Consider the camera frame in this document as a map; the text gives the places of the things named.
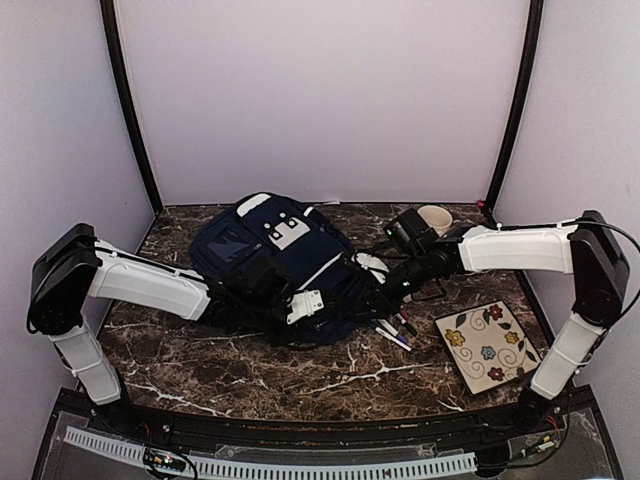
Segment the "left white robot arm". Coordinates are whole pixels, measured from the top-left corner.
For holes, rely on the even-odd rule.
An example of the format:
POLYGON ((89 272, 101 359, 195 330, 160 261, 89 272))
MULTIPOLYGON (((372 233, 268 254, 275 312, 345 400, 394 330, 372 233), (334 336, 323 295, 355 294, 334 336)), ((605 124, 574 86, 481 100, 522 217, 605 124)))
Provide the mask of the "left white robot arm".
POLYGON ((26 328, 49 338, 89 399, 103 406, 103 421, 120 436, 131 436, 141 427, 141 415, 123 399, 123 382, 85 323, 86 299, 128 302, 188 321, 202 320, 215 302, 228 301, 250 319, 293 325, 305 313, 305 300, 275 268, 266 274, 274 290, 246 290, 219 275, 118 249, 98 239, 92 226, 79 223, 34 263, 26 328))

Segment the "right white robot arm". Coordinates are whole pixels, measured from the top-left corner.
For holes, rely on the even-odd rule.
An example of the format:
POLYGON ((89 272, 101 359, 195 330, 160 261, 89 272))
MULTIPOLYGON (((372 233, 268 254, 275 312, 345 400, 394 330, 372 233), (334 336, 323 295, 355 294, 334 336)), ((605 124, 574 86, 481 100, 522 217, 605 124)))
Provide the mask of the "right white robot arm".
POLYGON ((528 396, 510 413, 521 434, 534 432, 555 399, 598 348, 608 331, 634 306, 625 299, 630 265, 616 237, 621 229, 596 210, 572 220, 539 225, 456 224, 443 235, 418 230, 399 216, 386 228, 404 262, 386 273, 374 296, 385 314, 430 280, 491 270, 549 271, 574 279, 575 301, 568 320, 533 375, 528 396))

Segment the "navy blue student backpack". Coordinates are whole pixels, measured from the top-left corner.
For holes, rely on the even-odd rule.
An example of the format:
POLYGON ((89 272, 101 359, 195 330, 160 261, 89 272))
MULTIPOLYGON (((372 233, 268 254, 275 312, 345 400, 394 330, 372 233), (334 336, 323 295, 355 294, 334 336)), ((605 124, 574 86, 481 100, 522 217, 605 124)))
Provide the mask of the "navy blue student backpack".
POLYGON ((249 329, 273 346, 311 349, 347 338, 379 316, 379 284, 352 260, 351 241, 314 206, 274 193, 249 195, 204 225, 189 247, 194 270, 224 276, 260 257, 274 258, 293 279, 294 293, 319 290, 324 308, 280 330, 225 326, 206 313, 202 323, 249 329))

